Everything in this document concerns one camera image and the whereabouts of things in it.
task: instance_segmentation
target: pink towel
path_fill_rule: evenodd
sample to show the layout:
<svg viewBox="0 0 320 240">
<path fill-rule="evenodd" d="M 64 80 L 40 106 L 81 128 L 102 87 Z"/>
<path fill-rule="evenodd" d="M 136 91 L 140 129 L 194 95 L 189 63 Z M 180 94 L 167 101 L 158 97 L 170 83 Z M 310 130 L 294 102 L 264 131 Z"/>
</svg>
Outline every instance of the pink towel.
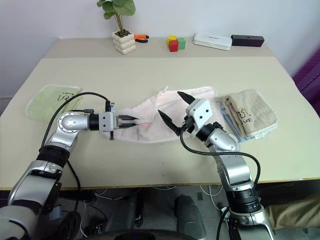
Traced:
<svg viewBox="0 0 320 240">
<path fill-rule="evenodd" d="M 125 129 L 116 129 L 114 139 L 129 141 L 140 144 L 162 143 L 179 139 L 177 135 L 163 122 L 158 110 L 167 114 L 178 127 L 184 122 L 186 108 L 188 104 L 177 94 L 182 91 L 192 95 L 196 99 L 210 100 L 213 117 L 210 122 L 219 122 L 223 127 L 226 126 L 225 120 L 220 112 L 219 103 L 215 98 L 218 97 L 217 91 L 210 86 L 194 89 L 167 91 L 168 87 L 148 98 L 138 106 L 130 109 L 117 111 L 119 115 L 130 115 L 138 118 L 134 122 L 137 126 Z"/>
</svg>

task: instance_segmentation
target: toy block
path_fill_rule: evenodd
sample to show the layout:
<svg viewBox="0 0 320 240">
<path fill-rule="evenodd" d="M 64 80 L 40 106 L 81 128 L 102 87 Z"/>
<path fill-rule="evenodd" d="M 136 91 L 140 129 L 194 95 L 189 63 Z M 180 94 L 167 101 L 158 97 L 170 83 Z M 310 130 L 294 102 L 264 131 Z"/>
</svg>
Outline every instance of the toy block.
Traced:
<svg viewBox="0 0 320 240">
<path fill-rule="evenodd" d="M 170 35 L 168 36 L 168 46 L 170 46 L 170 41 L 177 40 L 177 36 Z"/>
<path fill-rule="evenodd" d="M 178 37 L 177 41 L 179 43 L 179 49 L 186 48 L 186 40 L 183 37 Z"/>
<path fill-rule="evenodd" d="M 179 43 L 177 40 L 171 40 L 169 43 L 170 52 L 178 52 Z"/>
</svg>

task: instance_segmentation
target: robotic arm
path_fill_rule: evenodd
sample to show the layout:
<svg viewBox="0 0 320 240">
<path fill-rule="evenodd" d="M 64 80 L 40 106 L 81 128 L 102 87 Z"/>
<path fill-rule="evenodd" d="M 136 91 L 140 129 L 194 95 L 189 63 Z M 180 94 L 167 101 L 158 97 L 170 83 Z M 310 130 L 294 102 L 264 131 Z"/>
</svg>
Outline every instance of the robotic arm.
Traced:
<svg viewBox="0 0 320 240">
<path fill-rule="evenodd" d="M 28 239 L 33 235 L 40 214 L 53 209 L 62 184 L 59 182 L 63 168 L 77 143 L 81 130 L 112 132 L 130 128 L 135 117 L 116 115 L 111 111 L 94 114 L 92 109 L 79 114 L 75 111 L 63 113 L 58 118 L 57 130 L 39 150 L 36 160 L 31 162 L 20 180 L 10 192 L 8 206 L 0 208 L 0 240 Z"/>
<path fill-rule="evenodd" d="M 242 155 L 254 157 L 239 152 L 240 144 L 237 138 L 224 131 L 219 123 L 208 123 L 213 115 L 210 102 L 206 99 L 195 99 L 184 92 L 178 91 L 178 94 L 189 104 L 183 126 L 177 127 L 165 113 L 160 110 L 159 113 L 164 123 L 180 136 L 181 143 L 187 150 L 214 157 L 229 203 L 226 222 L 230 239 L 275 240 L 264 207 L 260 204 L 255 192 L 260 165 L 258 165 L 258 177 L 254 183 Z M 199 152 L 188 148 L 183 140 L 184 131 L 188 131 L 192 138 L 197 137 L 204 142 L 210 152 Z"/>
</svg>

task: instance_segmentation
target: white box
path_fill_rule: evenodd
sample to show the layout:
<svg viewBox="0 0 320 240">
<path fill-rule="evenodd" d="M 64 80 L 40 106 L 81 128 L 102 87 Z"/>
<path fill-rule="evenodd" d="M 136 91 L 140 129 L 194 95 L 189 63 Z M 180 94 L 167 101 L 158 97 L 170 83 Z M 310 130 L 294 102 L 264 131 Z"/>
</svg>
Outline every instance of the white box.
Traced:
<svg viewBox="0 0 320 240">
<path fill-rule="evenodd" d="M 194 35 L 193 43 L 215 49 L 229 50 L 232 44 L 232 38 L 229 36 L 197 32 Z"/>
</svg>

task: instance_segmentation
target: khaki pants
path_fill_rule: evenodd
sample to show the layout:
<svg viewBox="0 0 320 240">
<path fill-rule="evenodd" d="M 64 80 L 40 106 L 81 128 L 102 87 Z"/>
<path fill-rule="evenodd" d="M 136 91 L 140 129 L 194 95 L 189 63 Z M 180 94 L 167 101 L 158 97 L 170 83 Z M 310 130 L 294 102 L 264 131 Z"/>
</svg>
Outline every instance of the khaki pants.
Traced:
<svg viewBox="0 0 320 240">
<path fill-rule="evenodd" d="M 320 228 L 320 193 L 288 204 L 270 205 L 265 211 L 273 229 Z"/>
</svg>

